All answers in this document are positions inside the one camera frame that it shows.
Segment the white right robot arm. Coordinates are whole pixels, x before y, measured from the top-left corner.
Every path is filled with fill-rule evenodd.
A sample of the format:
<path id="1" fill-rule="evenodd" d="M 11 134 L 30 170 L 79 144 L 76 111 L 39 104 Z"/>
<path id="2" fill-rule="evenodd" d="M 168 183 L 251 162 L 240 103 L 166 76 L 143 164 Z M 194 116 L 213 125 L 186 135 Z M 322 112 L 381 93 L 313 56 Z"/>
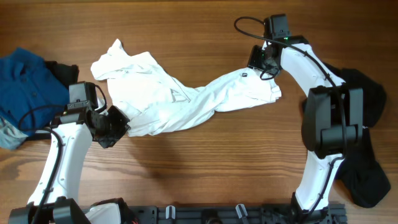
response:
<path id="1" fill-rule="evenodd" d="M 361 142 L 363 91 L 328 69 L 307 39 L 293 36 L 286 15 L 270 16 L 261 24 L 264 45 L 253 47 L 248 67 L 259 70 L 262 80 L 285 70 L 307 97 L 301 129 L 307 161 L 292 194 L 290 222 L 320 223 L 329 216 L 328 196 L 347 149 Z"/>

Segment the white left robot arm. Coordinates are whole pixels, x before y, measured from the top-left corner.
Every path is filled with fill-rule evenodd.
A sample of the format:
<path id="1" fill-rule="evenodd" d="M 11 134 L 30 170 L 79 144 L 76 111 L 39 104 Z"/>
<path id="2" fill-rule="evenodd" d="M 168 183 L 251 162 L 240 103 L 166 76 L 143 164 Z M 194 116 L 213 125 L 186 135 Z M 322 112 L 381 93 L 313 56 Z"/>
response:
<path id="1" fill-rule="evenodd" d="M 123 199 L 94 204 L 84 212 L 77 204 L 80 177 L 92 142 L 113 147 L 129 129 L 117 107 L 99 106 L 98 85 L 69 87 L 70 102 L 45 128 L 52 144 L 40 181 L 25 207 L 11 210 L 9 223 L 132 223 L 134 214 Z"/>

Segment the white t-shirt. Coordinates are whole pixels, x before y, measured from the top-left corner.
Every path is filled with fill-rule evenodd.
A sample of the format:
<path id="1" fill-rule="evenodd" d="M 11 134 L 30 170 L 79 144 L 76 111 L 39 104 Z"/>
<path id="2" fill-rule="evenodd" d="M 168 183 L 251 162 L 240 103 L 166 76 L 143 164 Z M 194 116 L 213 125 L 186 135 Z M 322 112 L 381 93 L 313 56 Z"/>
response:
<path id="1" fill-rule="evenodd" d="M 189 129 L 216 112 L 276 102 L 282 92 L 274 80 L 241 68 L 191 88 L 170 76 L 149 52 L 130 56 L 120 40 L 91 66 L 95 80 L 106 81 L 114 106 L 129 119 L 130 137 Z"/>

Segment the folded blue shirt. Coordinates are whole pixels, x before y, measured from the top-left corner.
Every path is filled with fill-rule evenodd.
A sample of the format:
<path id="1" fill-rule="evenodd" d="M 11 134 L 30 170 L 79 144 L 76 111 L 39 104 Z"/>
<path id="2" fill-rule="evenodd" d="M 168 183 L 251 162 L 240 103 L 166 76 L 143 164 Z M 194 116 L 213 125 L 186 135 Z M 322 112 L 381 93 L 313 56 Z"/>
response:
<path id="1" fill-rule="evenodd" d="M 69 92 L 45 66 L 44 59 L 18 48 L 1 58 L 1 117 L 22 132 L 48 124 L 69 103 Z"/>

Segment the folded light grey garment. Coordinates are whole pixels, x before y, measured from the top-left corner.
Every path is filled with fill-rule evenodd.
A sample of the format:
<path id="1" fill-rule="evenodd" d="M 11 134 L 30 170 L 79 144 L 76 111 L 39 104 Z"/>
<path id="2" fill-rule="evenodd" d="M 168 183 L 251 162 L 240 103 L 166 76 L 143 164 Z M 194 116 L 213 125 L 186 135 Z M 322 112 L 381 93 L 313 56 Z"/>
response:
<path id="1" fill-rule="evenodd" d="M 28 135 L 24 134 L 14 127 L 6 119 L 1 118 L 1 148 L 15 150 L 27 139 Z"/>

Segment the black t-shirt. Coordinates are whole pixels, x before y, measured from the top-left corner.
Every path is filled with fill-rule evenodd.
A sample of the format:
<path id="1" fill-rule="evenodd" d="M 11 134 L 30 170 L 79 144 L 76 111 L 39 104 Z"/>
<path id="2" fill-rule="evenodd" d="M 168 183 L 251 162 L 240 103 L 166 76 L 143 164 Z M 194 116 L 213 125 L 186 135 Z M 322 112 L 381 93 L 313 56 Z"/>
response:
<path id="1" fill-rule="evenodd" d="M 386 92 L 357 69 L 326 69 L 333 83 L 309 88 L 303 104 L 302 139 L 308 156 L 294 199 L 302 210 L 322 210 L 338 179 L 356 205 L 372 208 L 391 189 L 369 132 L 382 115 Z"/>

